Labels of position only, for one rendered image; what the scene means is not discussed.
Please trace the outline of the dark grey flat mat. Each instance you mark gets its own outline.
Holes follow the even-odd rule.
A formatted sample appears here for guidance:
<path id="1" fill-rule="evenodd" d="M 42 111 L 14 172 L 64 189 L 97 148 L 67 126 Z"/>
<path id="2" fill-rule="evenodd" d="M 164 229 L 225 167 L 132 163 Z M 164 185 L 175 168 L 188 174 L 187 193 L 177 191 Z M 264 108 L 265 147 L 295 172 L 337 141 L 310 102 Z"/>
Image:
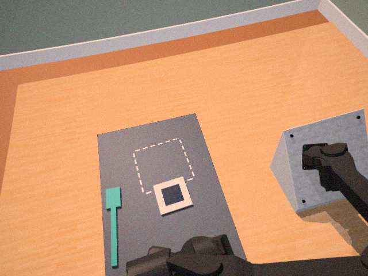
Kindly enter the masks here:
<path id="1" fill-rule="evenodd" d="M 176 253 L 197 236 L 226 234 L 233 254 L 247 260 L 195 113 L 97 137 L 105 276 L 128 276 L 126 262 L 146 256 L 152 246 Z M 154 185 L 179 177 L 184 178 L 193 205 L 161 215 Z M 120 187 L 121 207 L 117 208 L 118 266 L 111 267 L 106 189 L 115 187 Z"/>

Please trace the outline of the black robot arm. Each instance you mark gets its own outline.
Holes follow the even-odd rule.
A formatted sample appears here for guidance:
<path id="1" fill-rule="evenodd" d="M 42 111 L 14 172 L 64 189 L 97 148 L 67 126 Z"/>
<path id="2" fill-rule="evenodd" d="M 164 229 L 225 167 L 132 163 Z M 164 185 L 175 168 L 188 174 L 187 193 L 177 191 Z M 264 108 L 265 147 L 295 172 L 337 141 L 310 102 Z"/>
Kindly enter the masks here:
<path id="1" fill-rule="evenodd" d="M 304 144 L 302 169 L 319 171 L 326 191 L 340 191 L 368 223 L 368 179 L 347 143 Z M 233 254 L 226 234 L 189 239 L 181 251 L 161 250 L 126 262 L 128 276 L 368 276 L 368 246 L 361 255 L 251 263 Z"/>

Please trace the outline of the peach square tile with dark square centre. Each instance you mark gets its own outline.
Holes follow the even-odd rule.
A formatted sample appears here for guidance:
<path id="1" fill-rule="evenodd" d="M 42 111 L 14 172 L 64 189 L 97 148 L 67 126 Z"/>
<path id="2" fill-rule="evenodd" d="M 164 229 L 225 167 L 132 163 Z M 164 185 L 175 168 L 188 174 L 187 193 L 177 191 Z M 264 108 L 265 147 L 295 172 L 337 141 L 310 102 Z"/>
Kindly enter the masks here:
<path id="1" fill-rule="evenodd" d="M 154 185 L 161 215 L 193 205 L 183 177 Z"/>

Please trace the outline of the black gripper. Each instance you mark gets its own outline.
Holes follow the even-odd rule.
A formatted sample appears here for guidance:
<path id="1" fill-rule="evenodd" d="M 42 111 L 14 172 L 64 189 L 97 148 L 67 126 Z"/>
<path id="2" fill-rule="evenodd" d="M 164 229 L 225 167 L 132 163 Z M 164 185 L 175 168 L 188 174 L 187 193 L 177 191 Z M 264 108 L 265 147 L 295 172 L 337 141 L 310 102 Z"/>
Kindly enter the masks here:
<path id="1" fill-rule="evenodd" d="M 161 251 L 161 250 L 168 250 L 168 254 L 170 256 L 170 254 L 173 254 L 174 252 L 171 252 L 171 248 L 167 248 L 167 247 L 159 247 L 159 246 L 152 246 L 149 250 L 148 250 L 148 254 L 153 254 L 155 252 Z"/>

